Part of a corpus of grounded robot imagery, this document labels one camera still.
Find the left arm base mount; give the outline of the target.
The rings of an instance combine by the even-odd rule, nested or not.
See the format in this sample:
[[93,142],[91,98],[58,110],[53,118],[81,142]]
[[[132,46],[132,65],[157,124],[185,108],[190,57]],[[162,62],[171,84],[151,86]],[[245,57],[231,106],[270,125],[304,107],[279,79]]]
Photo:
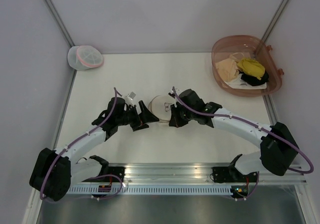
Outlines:
[[104,177],[100,178],[88,178],[83,180],[82,182],[117,182],[120,183],[119,179],[121,181],[124,180],[124,174],[125,174],[125,167],[124,166],[110,166],[109,162],[106,161],[105,159],[97,156],[97,155],[92,155],[88,158],[89,160],[95,160],[97,161],[101,168],[98,176],[104,175]]

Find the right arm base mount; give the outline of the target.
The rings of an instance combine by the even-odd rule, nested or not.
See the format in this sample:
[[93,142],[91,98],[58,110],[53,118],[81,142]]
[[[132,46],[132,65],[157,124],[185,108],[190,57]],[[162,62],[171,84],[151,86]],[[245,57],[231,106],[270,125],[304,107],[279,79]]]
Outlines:
[[258,173],[241,174],[235,167],[236,162],[242,157],[237,155],[228,166],[212,167],[212,173],[209,175],[214,183],[251,183],[258,180]]

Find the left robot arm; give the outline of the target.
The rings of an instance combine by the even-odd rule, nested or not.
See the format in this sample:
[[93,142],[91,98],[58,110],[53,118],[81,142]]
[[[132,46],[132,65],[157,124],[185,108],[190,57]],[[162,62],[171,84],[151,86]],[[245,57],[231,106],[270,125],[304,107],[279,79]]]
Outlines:
[[159,119],[151,113],[143,101],[136,105],[127,104],[121,97],[113,97],[90,126],[89,131],[64,148],[44,148],[38,155],[29,184],[40,192],[40,198],[53,201],[62,199],[70,187],[87,179],[99,182],[108,179],[109,164],[105,159],[93,155],[79,160],[96,146],[106,142],[120,126],[129,126],[132,131],[149,127]]

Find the beige round mesh laundry bag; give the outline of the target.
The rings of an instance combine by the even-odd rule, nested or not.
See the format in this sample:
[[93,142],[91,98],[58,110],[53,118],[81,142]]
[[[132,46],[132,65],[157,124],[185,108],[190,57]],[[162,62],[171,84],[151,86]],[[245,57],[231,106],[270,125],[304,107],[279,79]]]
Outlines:
[[149,103],[148,109],[155,115],[160,123],[169,123],[171,119],[171,105],[175,99],[170,95],[155,96]]

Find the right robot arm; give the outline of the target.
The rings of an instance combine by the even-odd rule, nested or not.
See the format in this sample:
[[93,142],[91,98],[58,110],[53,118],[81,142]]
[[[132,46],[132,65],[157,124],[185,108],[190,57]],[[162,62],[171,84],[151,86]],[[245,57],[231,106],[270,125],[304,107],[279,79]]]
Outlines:
[[297,143],[288,127],[281,122],[268,125],[236,116],[220,104],[204,102],[192,89],[180,94],[173,90],[169,95],[175,100],[170,108],[170,126],[180,128],[196,121],[200,125],[228,131],[259,149],[251,154],[239,154],[232,160],[228,175],[233,181],[240,181],[247,174],[261,170],[283,176],[298,154]]

